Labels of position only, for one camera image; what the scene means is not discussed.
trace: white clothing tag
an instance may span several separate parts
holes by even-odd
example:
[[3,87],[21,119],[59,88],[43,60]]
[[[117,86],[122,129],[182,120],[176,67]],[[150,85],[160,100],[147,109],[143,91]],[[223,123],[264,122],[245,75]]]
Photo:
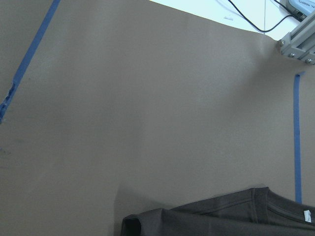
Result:
[[309,210],[305,210],[304,211],[304,217],[305,217],[305,221],[311,223],[312,219],[311,219],[311,212]]

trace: blue tape strip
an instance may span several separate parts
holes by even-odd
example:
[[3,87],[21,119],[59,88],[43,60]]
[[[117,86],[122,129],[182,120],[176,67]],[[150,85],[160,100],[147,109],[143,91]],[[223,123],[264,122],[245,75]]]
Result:
[[293,87],[295,201],[302,203],[299,87],[301,72],[295,75]]
[[56,10],[57,10],[57,7],[60,3],[60,0],[54,0],[53,3],[51,4],[43,22],[41,23],[29,49],[27,50],[26,54],[24,55],[24,58],[19,66],[19,68],[17,69],[14,77],[13,77],[13,81],[12,81],[12,87],[11,89],[9,90],[9,93],[7,95],[7,97],[4,99],[4,101],[0,104],[0,123],[2,122],[3,120],[3,116],[8,108],[8,106],[10,105],[11,101],[12,101],[12,98],[16,92],[16,89],[18,88],[20,82],[21,82],[21,79],[23,78],[24,74],[25,74],[25,71],[26,69],[28,68],[38,46],[39,46],[39,43],[41,42],[47,28],[48,28],[48,25],[51,21],[51,19],[53,18]]

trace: white table surface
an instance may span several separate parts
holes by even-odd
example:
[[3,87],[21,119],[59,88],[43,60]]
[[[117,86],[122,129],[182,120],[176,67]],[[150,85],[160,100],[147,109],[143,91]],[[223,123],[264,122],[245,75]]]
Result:
[[[204,17],[228,26],[259,32],[252,27],[227,0],[151,0],[175,9]],[[273,0],[233,0],[240,11],[262,30],[272,28],[289,13]],[[265,33],[275,40],[292,31],[299,22],[285,19],[273,31]]]

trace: electronic device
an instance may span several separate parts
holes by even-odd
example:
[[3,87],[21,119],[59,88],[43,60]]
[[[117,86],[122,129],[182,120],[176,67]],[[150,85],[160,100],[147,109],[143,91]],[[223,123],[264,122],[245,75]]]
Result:
[[315,2],[310,0],[284,0],[283,3],[299,21],[303,21],[315,10]]

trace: folded shirt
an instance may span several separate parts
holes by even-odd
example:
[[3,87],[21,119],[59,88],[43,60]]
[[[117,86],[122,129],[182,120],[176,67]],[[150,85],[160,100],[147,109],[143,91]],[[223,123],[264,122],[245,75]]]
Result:
[[315,219],[306,219],[307,210],[315,212],[315,207],[281,197],[268,187],[251,188],[170,210],[127,216],[121,235],[315,236]]

